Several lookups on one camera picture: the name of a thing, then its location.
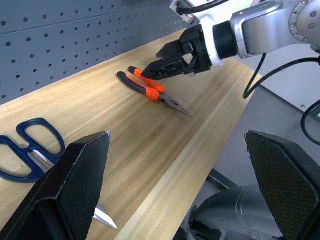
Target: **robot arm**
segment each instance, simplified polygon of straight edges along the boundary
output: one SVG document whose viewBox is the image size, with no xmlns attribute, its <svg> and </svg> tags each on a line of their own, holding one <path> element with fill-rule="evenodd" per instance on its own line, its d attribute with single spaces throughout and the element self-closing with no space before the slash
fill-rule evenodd
<svg viewBox="0 0 320 240">
<path fill-rule="evenodd" d="M 217 7 L 181 17 L 200 24 L 187 29 L 179 40 L 166 44 L 142 73 L 146 78 L 166 79 L 201 73 L 223 60 L 242 59 L 293 45 L 308 44 L 320 53 L 320 0 L 230 0 Z M 170 8 L 199 6 L 206 0 L 172 0 Z M 187 63 L 183 56 L 192 54 Z"/>
</svg>

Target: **pegboard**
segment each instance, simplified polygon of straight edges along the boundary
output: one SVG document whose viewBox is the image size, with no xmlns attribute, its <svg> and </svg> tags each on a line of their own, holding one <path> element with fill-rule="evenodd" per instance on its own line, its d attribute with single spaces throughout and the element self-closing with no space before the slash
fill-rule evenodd
<svg viewBox="0 0 320 240">
<path fill-rule="evenodd" d="M 190 25 L 163 0 L 4 0 L 0 105 Z"/>
</svg>

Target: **blue scissors handle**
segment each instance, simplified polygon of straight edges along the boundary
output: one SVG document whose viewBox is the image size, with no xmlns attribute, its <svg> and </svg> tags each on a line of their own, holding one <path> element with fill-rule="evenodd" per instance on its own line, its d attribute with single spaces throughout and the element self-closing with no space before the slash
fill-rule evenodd
<svg viewBox="0 0 320 240">
<path fill-rule="evenodd" d="M 0 136 L 0 145 L 8 146 L 31 169 L 27 176 L 15 176 L 0 170 L 0 177 L 17 183 L 35 183 L 45 172 L 28 156 L 30 150 L 21 149 L 7 136 Z"/>
<path fill-rule="evenodd" d="M 27 128 L 35 125 L 40 125 L 47 128 L 56 137 L 61 147 L 61 151 L 59 153 L 54 154 L 49 152 L 26 133 Z M 22 122 L 18 126 L 16 126 L 16 131 L 24 140 L 26 140 L 29 143 L 29 146 L 28 146 L 29 150 L 39 151 L 42 155 L 44 155 L 47 159 L 49 159 L 54 165 L 58 163 L 59 159 L 61 158 L 61 156 L 64 154 L 66 150 L 65 142 L 62 136 L 49 122 L 47 122 L 43 118 L 35 118 L 29 121 Z"/>
</svg>

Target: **orange pliers handle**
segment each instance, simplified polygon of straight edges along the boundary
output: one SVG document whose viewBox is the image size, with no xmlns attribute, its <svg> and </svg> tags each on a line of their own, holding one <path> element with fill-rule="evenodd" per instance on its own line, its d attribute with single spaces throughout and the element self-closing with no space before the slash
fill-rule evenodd
<svg viewBox="0 0 320 240">
<path fill-rule="evenodd" d="M 140 82 L 136 81 L 131 76 L 125 74 L 123 71 L 119 71 L 117 73 L 117 76 L 129 88 L 131 88 L 132 90 L 140 94 L 145 95 L 151 101 L 157 101 L 159 99 L 160 93 L 157 90 L 155 90 L 154 88 L 142 85 Z"/>
<path fill-rule="evenodd" d="M 139 79 L 144 81 L 146 84 L 148 84 L 151 88 L 157 90 L 159 93 L 164 93 L 166 91 L 165 86 L 163 86 L 161 84 L 157 84 L 157 82 L 155 80 L 141 76 L 141 74 L 143 72 L 141 69 L 136 68 L 134 66 L 130 66 L 128 68 L 128 70 L 131 74 L 135 75 L 136 77 L 138 77 Z"/>
</svg>

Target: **wooden tabletop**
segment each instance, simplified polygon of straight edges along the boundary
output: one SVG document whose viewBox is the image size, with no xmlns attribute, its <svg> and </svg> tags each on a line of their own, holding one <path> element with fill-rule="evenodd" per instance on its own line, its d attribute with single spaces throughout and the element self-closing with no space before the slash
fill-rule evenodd
<svg viewBox="0 0 320 240">
<path fill-rule="evenodd" d="M 252 71 L 234 59 L 194 77 L 163 81 L 166 92 L 193 116 L 151 102 L 124 86 L 117 71 L 146 67 L 172 34 L 0 106 L 0 134 L 25 142 L 16 126 L 45 118 L 66 146 L 94 133 L 111 132 L 100 203 L 118 229 L 92 221 L 87 239 L 172 239 L 214 166 L 247 100 Z M 52 152 L 59 150 L 49 131 L 28 133 Z M 0 168 L 29 170 L 0 145 Z M 33 184 L 0 179 L 0 229 Z"/>
</svg>

